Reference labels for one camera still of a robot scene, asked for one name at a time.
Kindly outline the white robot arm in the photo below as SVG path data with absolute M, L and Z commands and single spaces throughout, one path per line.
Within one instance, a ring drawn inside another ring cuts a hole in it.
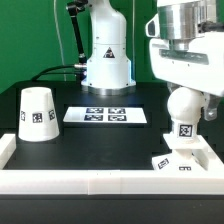
M 89 0 L 93 49 L 86 85 L 120 89 L 130 84 L 126 57 L 126 20 L 109 0 Z M 145 26 L 151 68 L 171 90 L 180 86 L 204 95 L 204 118 L 217 117 L 224 97 L 224 22 L 217 0 L 157 0 L 157 12 Z

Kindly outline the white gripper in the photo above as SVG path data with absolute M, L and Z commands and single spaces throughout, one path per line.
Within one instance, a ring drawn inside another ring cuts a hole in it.
M 206 121 L 215 120 L 220 97 L 224 97 L 224 32 L 204 33 L 189 43 L 188 51 L 172 51 L 169 42 L 159 38 L 158 15 L 145 25 L 145 32 L 151 37 L 149 54 L 154 76 L 168 82 L 170 94 L 180 86 L 206 92 L 203 116 Z

